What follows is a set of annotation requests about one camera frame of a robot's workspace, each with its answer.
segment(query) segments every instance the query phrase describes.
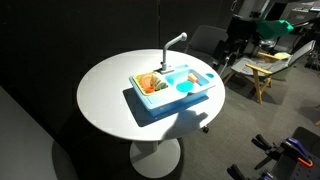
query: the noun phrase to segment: chair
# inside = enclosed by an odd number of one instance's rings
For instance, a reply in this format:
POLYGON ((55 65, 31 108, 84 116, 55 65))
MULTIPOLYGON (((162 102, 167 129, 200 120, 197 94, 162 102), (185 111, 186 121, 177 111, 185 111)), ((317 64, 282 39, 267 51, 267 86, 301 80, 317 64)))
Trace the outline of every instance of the chair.
POLYGON ((241 78, 245 79, 250 84, 254 85, 256 89, 256 94, 258 98, 258 103, 262 104, 262 93, 267 86, 271 87, 271 76, 284 71, 285 69, 291 67, 297 60, 299 60, 303 55, 309 53, 313 50, 315 45, 315 40, 310 41, 298 51, 296 51, 289 58, 279 59, 277 57, 266 55, 270 58, 277 60, 274 63, 265 63, 263 60, 251 60, 249 58, 241 58, 235 65, 231 67, 231 73, 227 76, 224 84, 230 80, 230 78, 237 74, 241 78))
POLYGON ((204 61, 210 66, 219 65, 219 61, 224 55, 227 39, 228 34, 225 30, 201 25, 189 41, 185 53, 204 61))

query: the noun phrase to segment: faucet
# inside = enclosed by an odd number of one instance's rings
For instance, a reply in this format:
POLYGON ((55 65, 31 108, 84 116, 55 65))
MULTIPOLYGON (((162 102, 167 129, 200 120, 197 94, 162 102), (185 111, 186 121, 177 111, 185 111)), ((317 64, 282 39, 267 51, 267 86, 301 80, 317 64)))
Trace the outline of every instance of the faucet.
POLYGON ((166 51, 167 49, 172 46, 173 44, 177 43, 178 41, 185 41, 187 40, 187 34, 186 33, 182 33, 180 36, 174 38, 173 40, 169 41, 163 48, 163 61, 161 62, 162 64, 162 68, 160 70, 161 74, 165 74, 165 73, 169 73, 172 72, 173 69, 171 68, 171 66, 167 65, 166 62, 166 51))

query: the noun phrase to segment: black wall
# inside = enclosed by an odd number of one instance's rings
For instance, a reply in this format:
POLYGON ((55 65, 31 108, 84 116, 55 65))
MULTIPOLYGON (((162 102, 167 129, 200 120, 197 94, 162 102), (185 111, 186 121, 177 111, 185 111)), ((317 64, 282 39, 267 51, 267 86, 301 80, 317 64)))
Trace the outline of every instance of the black wall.
MULTIPOLYGON (((53 134, 75 133, 76 90, 91 67, 122 52, 163 48, 183 31, 190 40, 202 24, 226 29, 232 2, 2 1, 1 84, 53 134)), ((187 42, 172 49, 183 51, 187 42)))

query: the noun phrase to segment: gray carpet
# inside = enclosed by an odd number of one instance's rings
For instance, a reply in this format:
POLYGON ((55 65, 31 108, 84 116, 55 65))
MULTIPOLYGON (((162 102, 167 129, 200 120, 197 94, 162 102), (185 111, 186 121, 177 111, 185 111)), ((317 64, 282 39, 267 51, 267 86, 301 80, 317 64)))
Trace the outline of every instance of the gray carpet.
MULTIPOLYGON (((286 81, 273 81, 263 94, 262 105, 250 94, 251 87, 233 78, 226 86, 223 109, 208 125, 209 133, 199 130, 180 138, 178 167, 161 179, 232 179, 226 171, 232 164, 247 177, 257 177, 261 170, 253 168, 266 156, 251 143, 254 136, 260 133, 269 142, 279 143, 298 126, 320 135, 320 127, 314 126, 320 120, 320 112, 314 109, 320 104, 319 72, 305 68, 305 62, 298 62, 286 81)), ((78 142, 71 153, 80 179, 146 179, 131 166, 130 141, 93 134, 78 142)), ((271 170, 273 165, 265 168, 271 170)))

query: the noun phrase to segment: table base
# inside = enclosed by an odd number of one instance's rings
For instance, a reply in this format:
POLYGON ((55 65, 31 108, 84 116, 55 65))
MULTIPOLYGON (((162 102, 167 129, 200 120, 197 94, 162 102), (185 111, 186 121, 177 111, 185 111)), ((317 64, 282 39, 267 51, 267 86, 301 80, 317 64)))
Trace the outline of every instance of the table base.
POLYGON ((130 159, 135 170, 148 178, 161 178, 172 172, 180 159, 177 139, 162 142, 134 141, 130 148, 130 159))

